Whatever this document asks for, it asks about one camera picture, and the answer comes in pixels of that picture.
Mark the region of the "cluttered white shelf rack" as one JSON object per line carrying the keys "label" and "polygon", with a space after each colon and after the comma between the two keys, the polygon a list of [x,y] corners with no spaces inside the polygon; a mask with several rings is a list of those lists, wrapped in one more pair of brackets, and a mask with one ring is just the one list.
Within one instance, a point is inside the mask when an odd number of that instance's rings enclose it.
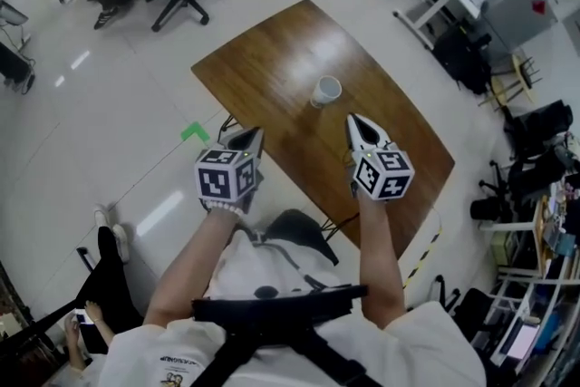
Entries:
{"label": "cluttered white shelf rack", "polygon": [[580,249],[556,252],[564,238],[567,204],[578,196],[562,179],[536,203],[528,221],[478,224],[484,233],[513,241],[513,259],[524,255],[526,245],[536,259],[531,268],[498,267],[499,288],[488,295],[491,304],[484,319],[485,326],[497,324],[498,329],[476,337],[492,366],[514,375],[514,387],[545,387],[572,332],[580,327]]}

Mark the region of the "black equipment case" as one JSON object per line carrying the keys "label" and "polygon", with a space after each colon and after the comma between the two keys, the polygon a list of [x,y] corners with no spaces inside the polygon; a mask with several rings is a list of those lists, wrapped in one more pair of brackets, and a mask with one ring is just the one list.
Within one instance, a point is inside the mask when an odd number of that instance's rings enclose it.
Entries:
{"label": "black equipment case", "polygon": [[33,66],[0,42],[0,77],[6,87],[26,95],[35,80]]}

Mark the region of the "green floor tape mark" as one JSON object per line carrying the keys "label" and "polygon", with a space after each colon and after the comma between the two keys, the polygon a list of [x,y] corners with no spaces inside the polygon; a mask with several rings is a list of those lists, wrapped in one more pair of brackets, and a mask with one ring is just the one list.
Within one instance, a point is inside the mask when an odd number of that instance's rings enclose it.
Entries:
{"label": "green floor tape mark", "polygon": [[192,122],[185,130],[180,133],[180,138],[182,141],[186,141],[193,136],[197,136],[202,142],[208,142],[210,140],[208,132],[198,121]]}

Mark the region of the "white paper cup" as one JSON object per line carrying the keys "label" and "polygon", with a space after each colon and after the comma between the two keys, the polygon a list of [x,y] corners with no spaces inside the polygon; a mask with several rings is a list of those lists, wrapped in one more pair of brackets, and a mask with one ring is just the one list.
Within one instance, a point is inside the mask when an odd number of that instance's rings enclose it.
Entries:
{"label": "white paper cup", "polygon": [[342,90],[342,85],[336,78],[322,76],[314,89],[313,100],[321,105],[334,102],[341,96]]}
{"label": "white paper cup", "polygon": [[314,89],[311,97],[313,106],[324,106],[328,103],[334,102],[341,95],[341,88],[336,88],[332,83],[326,84],[319,82]]}
{"label": "white paper cup", "polygon": [[315,89],[311,95],[310,103],[315,108],[322,108],[325,105],[332,103],[335,97],[332,95],[327,95],[321,90]]}

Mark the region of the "person's white shirt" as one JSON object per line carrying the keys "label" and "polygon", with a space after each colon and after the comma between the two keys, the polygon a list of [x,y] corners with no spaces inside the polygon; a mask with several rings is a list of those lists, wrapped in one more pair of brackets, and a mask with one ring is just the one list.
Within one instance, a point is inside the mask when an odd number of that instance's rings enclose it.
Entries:
{"label": "person's white shirt", "polygon": [[[320,253],[274,240],[255,246],[237,232],[210,281],[209,297],[251,296],[262,286],[286,293],[307,290],[305,279],[339,285]],[[438,303],[430,302],[379,329],[360,314],[317,328],[329,345],[358,362],[381,387],[486,387],[474,348]],[[179,320],[144,325],[115,337],[98,387],[190,387],[226,340],[211,323]],[[223,387],[339,387],[320,368],[289,347],[259,350]]]}

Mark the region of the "black metal table leg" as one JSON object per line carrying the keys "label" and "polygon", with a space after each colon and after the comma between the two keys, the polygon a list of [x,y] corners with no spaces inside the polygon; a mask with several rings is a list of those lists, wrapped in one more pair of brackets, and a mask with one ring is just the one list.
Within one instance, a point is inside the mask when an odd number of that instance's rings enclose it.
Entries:
{"label": "black metal table leg", "polygon": [[325,222],[321,225],[321,232],[323,233],[323,239],[328,242],[336,233],[342,230],[343,227],[352,223],[355,219],[360,216],[359,213],[354,214],[351,217],[348,217],[338,224],[334,224],[330,218],[326,219]]}
{"label": "black metal table leg", "polygon": [[222,137],[232,128],[238,126],[239,123],[237,120],[232,116],[228,115],[226,120],[221,124],[218,134],[217,134],[217,141],[221,141]]}

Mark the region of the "grey metal cabinet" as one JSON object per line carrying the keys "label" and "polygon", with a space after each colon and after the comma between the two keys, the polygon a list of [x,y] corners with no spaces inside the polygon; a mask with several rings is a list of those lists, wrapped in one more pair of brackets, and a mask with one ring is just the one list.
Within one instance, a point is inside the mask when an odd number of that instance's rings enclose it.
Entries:
{"label": "grey metal cabinet", "polygon": [[477,35],[489,35],[485,54],[499,60],[557,23],[551,0],[487,0]]}

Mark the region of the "black bag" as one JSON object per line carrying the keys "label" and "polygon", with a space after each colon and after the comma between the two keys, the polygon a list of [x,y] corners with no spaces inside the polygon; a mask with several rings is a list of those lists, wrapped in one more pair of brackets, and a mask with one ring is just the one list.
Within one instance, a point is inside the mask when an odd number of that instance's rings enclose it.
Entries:
{"label": "black bag", "polygon": [[483,50],[490,42],[489,34],[472,37],[455,24],[436,40],[431,52],[457,84],[476,95],[483,95],[488,91],[491,77]]}

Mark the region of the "black chest harness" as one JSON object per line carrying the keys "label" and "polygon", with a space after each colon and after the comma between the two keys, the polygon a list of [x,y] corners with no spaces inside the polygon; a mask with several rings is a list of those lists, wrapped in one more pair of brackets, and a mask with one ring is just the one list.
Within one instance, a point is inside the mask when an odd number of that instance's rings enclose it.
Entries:
{"label": "black chest harness", "polygon": [[381,387],[360,363],[340,355],[315,331],[349,314],[353,301],[367,294],[365,285],[315,287],[285,295],[264,286],[247,300],[192,300],[194,319],[224,329],[226,341],[190,387],[222,387],[257,350],[275,346],[293,349],[342,387]]}

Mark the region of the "person's black trousers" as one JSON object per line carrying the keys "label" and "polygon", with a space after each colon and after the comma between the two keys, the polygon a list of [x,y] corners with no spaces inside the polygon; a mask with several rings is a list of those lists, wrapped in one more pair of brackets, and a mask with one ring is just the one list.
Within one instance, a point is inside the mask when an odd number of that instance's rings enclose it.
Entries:
{"label": "person's black trousers", "polygon": [[339,258],[325,240],[320,224],[298,209],[283,211],[266,228],[265,236],[266,239],[285,240],[301,247],[312,248],[334,266],[339,264]]}

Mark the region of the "person's left forearm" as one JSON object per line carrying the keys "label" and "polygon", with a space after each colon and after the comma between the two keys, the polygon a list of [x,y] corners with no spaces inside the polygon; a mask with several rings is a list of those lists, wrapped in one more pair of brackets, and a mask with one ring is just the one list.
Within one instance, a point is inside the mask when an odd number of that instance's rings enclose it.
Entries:
{"label": "person's left forearm", "polygon": [[223,208],[208,213],[157,283],[145,325],[165,327],[191,317],[192,302],[205,294],[237,222],[238,215]]}

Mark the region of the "person's right forearm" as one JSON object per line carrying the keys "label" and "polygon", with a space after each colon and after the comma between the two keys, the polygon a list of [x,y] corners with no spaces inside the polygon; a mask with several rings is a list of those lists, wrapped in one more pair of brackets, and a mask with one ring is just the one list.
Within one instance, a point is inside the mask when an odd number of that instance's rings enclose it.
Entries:
{"label": "person's right forearm", "polygon": [[403,282],[386,207],[364,192],[357,194],[360,219],[360,284],[368,294],[362,313],[380,329],[406,313]]}

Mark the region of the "yellow black striped floor strip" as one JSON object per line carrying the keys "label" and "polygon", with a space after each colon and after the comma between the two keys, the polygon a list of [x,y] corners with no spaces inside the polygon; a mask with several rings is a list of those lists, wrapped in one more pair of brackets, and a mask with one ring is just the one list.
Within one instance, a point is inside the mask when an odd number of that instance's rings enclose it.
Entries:
{"label": "yellow black striped floor strip", "polygon": [[440,235],[442,234],[443,229],[442,227],[439,228],[439,230],[434,234],[434,236],[432,237],[430,243],[428,244],[427,248],[424,250],[424,252],[422,253],[422,255],[420,256],[419,261],[417,262],[417,264],[414,266],[414,268],[410,271],[410,273],[408,274],[406,280],[403,283],[403,289],[406,289],[410,282],[412,281],[412,279],[419,273],[421,267],[423,266],[423,263],[425,262],[425,260],[427,259],[427,257],[429,256],[431,250],[434,248],[435,244],[437,243]]}

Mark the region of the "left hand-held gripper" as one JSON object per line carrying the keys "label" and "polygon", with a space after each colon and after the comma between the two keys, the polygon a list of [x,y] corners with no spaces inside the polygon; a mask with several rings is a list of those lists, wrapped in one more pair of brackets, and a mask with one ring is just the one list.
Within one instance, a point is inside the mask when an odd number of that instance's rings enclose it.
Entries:
{"label": "left hand-held gripper", "polygon": [[223,137],[224,148],[200,152],[195,162],[198,198],[206,210],[225,208],[248,212],[263,176],[258,170],[264,146],[261,127],[241,129]]}

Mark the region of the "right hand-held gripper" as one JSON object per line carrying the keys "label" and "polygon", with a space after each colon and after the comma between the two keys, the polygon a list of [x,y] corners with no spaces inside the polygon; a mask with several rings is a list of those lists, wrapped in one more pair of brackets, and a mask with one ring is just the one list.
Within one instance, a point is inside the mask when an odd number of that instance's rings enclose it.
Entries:
{"label": "right hand-held gripper", "polygon": [[407,153],[392,142],[385,129],[361,114],[347,116],[347,132],[349,147],[355,150],[356,187],[372,200],[402,198],[415,175]]}

